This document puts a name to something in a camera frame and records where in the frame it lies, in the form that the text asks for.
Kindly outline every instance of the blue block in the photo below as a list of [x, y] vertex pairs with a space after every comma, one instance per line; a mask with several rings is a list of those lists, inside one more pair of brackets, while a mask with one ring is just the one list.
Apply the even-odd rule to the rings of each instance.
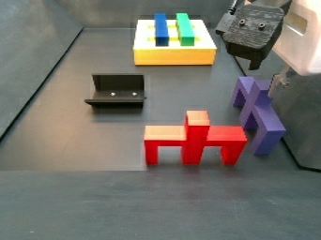
[[169, 46], [171, 35], [167, 14], [156, 13], [154, 20], [156, 20], [156, 46]]

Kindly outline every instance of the red block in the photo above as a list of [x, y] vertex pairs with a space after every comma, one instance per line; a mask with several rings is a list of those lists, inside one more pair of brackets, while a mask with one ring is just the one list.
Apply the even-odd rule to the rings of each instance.
[[223, 146], [224, 163], [232, 165], [248, 138], [243, 127], [212, 126], [208, 111], [188, 111], [185, 126], [146, 126], [146, 162], [158, 164], [160, 146], [183, 146], [184, 164], [200, 164], [207, 146]]

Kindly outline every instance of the gray wall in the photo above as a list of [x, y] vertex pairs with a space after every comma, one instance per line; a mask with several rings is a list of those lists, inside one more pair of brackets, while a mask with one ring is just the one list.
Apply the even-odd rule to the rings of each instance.
[[82, 28], [53, 0], [0, 0], [0, 137]]
[[[249, 70], [249, 60], [237, 58], [248, 76], [257, 80], [272, 79], [284, 67], [284, 61], [275, 52], [263, 62], [259, 70]], [[286, 142], [302, 167], [321, 170], [321, 75], [300, 76], [288, 73], [291, 86], [278, 87], [274, 94], [274, 108], [286, 125]]]
[[156, 12], [188, 12], [217, 24], [231, 0], [57, 0], [86, 27], [136, 27]]

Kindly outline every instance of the black bracket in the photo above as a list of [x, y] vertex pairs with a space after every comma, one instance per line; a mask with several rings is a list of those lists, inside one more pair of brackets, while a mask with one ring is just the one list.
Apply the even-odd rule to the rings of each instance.
[[94, 107], [145, 104], [145, 75], [93, 74], [96, 93], [86, 102]]

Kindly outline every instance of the purple block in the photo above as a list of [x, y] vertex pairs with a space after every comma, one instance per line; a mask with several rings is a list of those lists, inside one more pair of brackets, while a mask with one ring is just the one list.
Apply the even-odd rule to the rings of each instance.
[[253, 77], [240, 77], [232, 95], [235, 107], [244, 107], [240, 121], [245, 129], [257, 129], [251, 144], [256, 155], [267, 155], [272, 152], [283, 138], [287, 129], [272, 107], [269, 97], [272, 81], [257, 81]]

